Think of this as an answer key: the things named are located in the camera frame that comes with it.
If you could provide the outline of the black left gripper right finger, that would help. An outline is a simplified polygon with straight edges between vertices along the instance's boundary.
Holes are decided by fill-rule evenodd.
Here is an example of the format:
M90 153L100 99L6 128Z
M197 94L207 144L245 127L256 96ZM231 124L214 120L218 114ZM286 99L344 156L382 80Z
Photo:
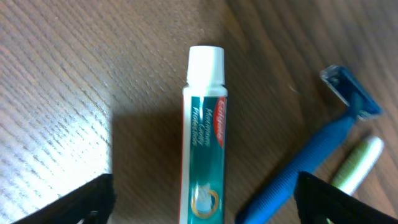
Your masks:
M397 219L345 194L308 172L298 174L294 190L301 224L397 224Z

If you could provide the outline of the green Colgate toothpaste tube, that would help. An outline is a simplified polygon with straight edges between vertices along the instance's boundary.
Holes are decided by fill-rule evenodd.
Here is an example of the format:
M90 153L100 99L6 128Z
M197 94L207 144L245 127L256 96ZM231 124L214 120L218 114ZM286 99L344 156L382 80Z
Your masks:
M190 47L183 88L179 224L224 222L228 91L221 47Z

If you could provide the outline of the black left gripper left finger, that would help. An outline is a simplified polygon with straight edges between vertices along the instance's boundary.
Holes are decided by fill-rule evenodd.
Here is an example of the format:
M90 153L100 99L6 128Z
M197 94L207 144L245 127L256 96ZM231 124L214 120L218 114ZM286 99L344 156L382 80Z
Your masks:
M115 203L113 174L101 174L62 198L14 223L106 224Z

